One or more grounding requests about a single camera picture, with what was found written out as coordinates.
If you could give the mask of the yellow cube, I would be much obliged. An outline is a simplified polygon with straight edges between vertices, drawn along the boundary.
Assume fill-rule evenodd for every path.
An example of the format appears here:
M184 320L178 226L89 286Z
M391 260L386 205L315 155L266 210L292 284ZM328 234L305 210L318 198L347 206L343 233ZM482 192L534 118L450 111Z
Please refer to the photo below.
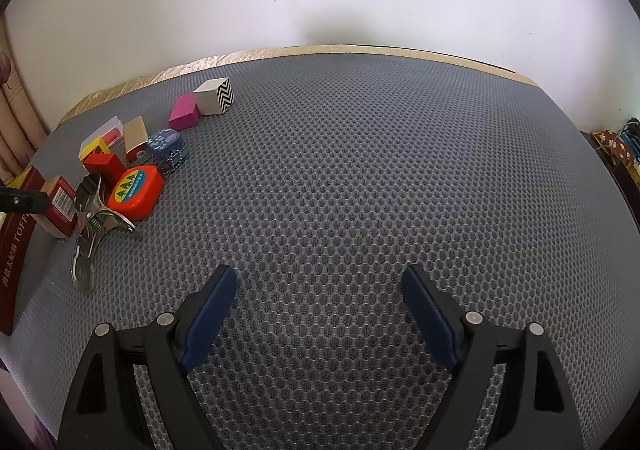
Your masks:
M78 158L81 163L85 163L89 155L92 154L111 154L112 151L104 141L102 136L96 136L85 147L82 147Z

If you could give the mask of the blue patterned round tin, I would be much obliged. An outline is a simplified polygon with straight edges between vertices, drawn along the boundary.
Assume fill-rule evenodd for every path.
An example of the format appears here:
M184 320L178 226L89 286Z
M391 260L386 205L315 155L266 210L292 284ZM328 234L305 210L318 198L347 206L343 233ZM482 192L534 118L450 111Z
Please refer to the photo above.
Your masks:
M152 164L164 178L168 178L186 162L189 151L183 143L178 130L165 128L156 132L149 140L146 148Z

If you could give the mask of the pink block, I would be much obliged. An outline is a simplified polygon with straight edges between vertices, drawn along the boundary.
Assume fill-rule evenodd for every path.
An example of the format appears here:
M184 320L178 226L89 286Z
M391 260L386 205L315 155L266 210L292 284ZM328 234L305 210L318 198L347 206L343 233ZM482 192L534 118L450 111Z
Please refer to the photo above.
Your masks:
M187 129L198 124L200 116L195 96L190 92L175 100L169 115L168 126L175 130Z

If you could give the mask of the red block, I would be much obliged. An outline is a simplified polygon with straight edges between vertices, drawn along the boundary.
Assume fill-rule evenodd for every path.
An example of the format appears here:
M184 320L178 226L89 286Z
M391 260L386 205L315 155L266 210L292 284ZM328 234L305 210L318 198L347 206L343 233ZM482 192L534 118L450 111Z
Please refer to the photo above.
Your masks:
M126 172L124 164L114 153L92 152L82 164L89 174L100 176L107 188L114 188Z

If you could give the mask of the clear case with red card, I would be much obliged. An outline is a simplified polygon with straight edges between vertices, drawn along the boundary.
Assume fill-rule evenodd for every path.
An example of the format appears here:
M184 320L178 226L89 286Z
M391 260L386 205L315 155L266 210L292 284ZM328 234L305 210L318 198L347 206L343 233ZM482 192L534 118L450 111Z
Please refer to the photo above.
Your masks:
M104 144L110 148L111 146L114 146L116 142L119 142L119 140L124 138L124 124L122 124L122 121L118 116L113 116L82 140L79 153L84 152L86 147L88 147L89 144L92 144L98 137L100 137Z

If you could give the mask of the red toffee tin gold interior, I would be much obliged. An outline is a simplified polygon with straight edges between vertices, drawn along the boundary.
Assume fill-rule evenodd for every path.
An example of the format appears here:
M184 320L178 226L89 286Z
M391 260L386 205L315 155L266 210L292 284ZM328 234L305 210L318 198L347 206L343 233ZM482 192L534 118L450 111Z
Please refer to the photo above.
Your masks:
M0 326L1 332L13 332L18 282L36 220L25 212L14 212L10 204L9 188L39 191L44 178L34 166L28 166L7 187L1 189L1 252L0 252Z

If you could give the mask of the metal clip tool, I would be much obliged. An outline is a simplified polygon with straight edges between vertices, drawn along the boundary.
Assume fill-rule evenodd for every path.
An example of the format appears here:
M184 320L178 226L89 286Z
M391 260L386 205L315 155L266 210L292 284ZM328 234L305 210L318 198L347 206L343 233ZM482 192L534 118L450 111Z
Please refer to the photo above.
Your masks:
M141 233L123 214L103 202L104 188L99 175L87 175L76 190L75 208L80 227L73 257L72 282L80 292L89 293L96 284L94 258L102 240L115 230L130 232L140 239Z

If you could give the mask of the white black zigzag cube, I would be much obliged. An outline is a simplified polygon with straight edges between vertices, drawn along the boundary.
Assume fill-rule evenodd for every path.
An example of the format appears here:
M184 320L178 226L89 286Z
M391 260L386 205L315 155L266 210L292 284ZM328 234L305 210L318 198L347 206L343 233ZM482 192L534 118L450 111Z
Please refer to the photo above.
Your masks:
M234 103L229 77L206 80L194 90L193 95L201 115L224 115Z

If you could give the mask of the grey mesh mat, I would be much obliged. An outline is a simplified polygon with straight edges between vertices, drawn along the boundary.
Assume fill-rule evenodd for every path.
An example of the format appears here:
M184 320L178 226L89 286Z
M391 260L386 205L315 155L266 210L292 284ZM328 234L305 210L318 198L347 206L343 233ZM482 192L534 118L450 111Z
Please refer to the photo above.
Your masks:
M420 264L499 326L541 323L600 447L639 390L639 231L585 137L540 88L370 54L235 63L130 92L58 126L34 162L81 181L79 145L109 118L167 124L175 98L225 77L235 102L137 233L110 233L90 293L74 239L36 231L1 357L49 430L92 329L144 326L221 264L238 294L190 377L229 449L409 449L448 373L400 295Z

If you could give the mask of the orange tape measure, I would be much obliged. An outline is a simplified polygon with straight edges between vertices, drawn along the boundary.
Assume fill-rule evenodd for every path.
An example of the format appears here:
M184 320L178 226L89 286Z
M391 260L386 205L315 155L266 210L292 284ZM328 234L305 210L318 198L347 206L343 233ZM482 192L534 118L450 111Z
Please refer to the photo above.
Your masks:
M134 222L151 214L165 183L160 171L153 165L130 168L119 179L107 206Z

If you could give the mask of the red cardboard box with barcode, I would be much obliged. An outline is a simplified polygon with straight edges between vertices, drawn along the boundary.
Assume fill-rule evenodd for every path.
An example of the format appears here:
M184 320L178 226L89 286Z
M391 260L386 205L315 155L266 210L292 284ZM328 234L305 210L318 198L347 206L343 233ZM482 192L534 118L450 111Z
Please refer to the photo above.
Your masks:
M54 238L69 238L77 226L74 189L62 176L54 176L41 191L50 198L50 205L43 215L35 215L36 222Z

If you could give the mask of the gold red small box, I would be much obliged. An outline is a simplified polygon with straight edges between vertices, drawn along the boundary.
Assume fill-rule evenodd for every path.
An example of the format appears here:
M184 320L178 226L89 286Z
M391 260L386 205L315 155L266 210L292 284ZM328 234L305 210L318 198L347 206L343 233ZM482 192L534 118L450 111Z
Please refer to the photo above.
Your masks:
M124 125L125 158L128 163L144 155L149 136L142 116L136 116Z

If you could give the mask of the cluttered side shelf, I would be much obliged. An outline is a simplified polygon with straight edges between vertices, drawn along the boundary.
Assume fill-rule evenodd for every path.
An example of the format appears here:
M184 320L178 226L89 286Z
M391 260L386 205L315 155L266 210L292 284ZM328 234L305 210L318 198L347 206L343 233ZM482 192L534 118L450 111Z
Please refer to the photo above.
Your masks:
M603 129L582 132L615 180L639 225L640 218L640 124L630 118L619 130Z

